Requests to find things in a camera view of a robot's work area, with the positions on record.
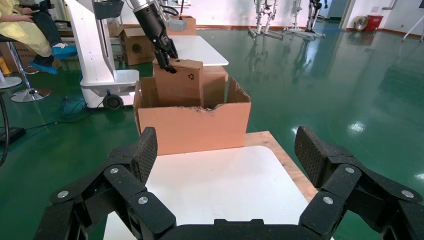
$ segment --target yellow gown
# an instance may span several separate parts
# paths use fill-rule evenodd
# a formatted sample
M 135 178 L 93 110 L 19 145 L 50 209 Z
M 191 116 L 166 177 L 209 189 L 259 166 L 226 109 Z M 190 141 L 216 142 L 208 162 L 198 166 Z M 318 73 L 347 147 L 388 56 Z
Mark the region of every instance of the yellow gown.
M 18 4 L 18 0 L 0 0 L 0 17 L 20 16 L 21 14 L 14 9 L 14 6 Z M 43 57 L 52 54 L 49 42 L 35 23 L 27 21 L 0 22 L 0 34 L 25 44 Z

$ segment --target person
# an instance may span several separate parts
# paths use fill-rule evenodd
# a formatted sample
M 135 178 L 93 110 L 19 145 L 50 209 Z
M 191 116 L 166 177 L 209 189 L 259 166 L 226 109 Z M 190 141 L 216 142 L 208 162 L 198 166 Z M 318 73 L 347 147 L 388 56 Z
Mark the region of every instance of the person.
M 75 46 L 61 40 L 52 18 L 44 12 L 19 7 L 18 0 L 0 0 L 0 35 L 25 44 L 36 53 L 29 65 L 41 71 L 58 74 L 52 66 L 56 58 L 66 59 L 77 55 Z

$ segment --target cardboard box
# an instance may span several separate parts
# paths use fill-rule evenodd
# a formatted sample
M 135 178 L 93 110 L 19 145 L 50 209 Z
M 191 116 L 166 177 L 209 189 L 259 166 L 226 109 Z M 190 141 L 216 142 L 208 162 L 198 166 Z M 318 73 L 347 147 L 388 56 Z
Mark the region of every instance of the cardboard box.
M 23 43 L 15 41 L 13 42 L 17 54 L 19 54 L 19 58 L 22 61 L 23 64 L 23 68 L 27 68 L 30 66 L 30 62 L 34 60 L 34 58 L 36 57 L 36 53 L 33 52 L 32 50 L 29 50 Z M 15 61 L 12 57 L 12 53 L 9 50 L 9 47 L 7 45 L 7 43 L 2 42 L 0 43 L 0 51 L 1 54 L 3 54 L 4 57 L 4 61 L 6 62 L 7 67 L 9 68 L 9 70 L 12 73 L 18 73 L 18 66 L 16 66 Z M 52 66 L 56 69 L 61 67 L 61 61 L 57 58 L 54 59 Z M 25 69 L 26 72 L 28 73 L 34 73 L 36 71 L 38 71 L 38 69 L 34 68 L 34 67 L 30 67 L 28 69 Z
M 173 19 L 180 19 L 180 16 L 171 16 Z M 168 36 L 181 36 L 181 35 L 197 35 L 196 31 L 196 18 L 192 16 L 182 16 L 182 19 L 187 22 L 187 28 L 185 31 L 171 31 L 168 26 L 166 26 L 166 34 Z
M 251 99 L 233 78 L 229 80 L 226 103 L 221 102 L 213 109 L 160 107 L 154 77 L 141 78 L 135 92 L 133 107 L 138 133 L 145 127 L 155 127 L 158 155 L 245 145 Z
M 128 65 L 151 63 L 155 59 L 155 47 L 141 27 L 118 27 L 112 34 L 116 35 L 117 33 L 118 35 L 121 34 L 123 50 Z
M 204 108 L 213 109 L 224 102 L 228 73 L 222 66 L 203 67 Z
M 153 61 L 157 94 L 161 107 L 204 107 L 203 62 L 170 58 L 176 73 L 167 72 Z

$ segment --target robotic arm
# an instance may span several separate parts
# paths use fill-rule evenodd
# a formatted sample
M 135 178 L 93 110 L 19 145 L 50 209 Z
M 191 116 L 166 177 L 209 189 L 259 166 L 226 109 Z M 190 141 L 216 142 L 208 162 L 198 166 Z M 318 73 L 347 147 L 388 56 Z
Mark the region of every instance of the robotic arm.
M 172 74 L 177 71 L 170 65 L 169 57 L 178 58 L 174 42 L 167 35 L 162 10 L 156 0 L 131 0 L 134 10 L 132 11 L 138 20 L 144 33 L 153 43 L 154 55 L 161 69 Z
M 34 240 L 87 240 L 111 212 L 137 240 L 329 240 L 347 211 L 383 240 L 424 239 L 423 197 L 417 191 L 369 170 L 306 126 L 297 129 L 294 153 L 319 192 L 297 225 L 215 219 L 177 226 L 176 216 L 145 186 L 157 153 L 156 131 L 146 127 L 138 142 L 114 149 L 97 170 L 51 195 Z
M 178 58 L 174 42 L 167 35 L 164 14 L 157 0 L 130 0 L 133 13 L 144 33 L 154 46 L 154 55 L 161 69 L 172 74 L 177 71 L 170 65 L 169 57 Z M 93 3 L 94 14 L 97 19 L 116 18 L 121 15 L 124 2 L 121 0 L 107 0 Z

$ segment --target open cardboard box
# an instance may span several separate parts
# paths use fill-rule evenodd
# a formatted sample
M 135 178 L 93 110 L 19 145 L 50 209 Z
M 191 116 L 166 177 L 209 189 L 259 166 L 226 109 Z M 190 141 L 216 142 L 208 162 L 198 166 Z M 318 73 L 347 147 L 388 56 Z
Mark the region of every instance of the open cardboard box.
M 226 101 L 221 98 L 224 91 L 215 91 L 219 96 L 213 99 L 223 101 L 212 109 L 160 107 L 155 78 L 143 77 L 135 87 L 133 104 L 138 134 L 145 127 L 155 127 L 158 155 L 243 147 L 251 99 L 233 78 L 229 80 Z
M 141 27 L 112 26 L 109 34 L 111 37 L 121 36 L 128 65 L 151 63 L 155 59 L 155 47 Z

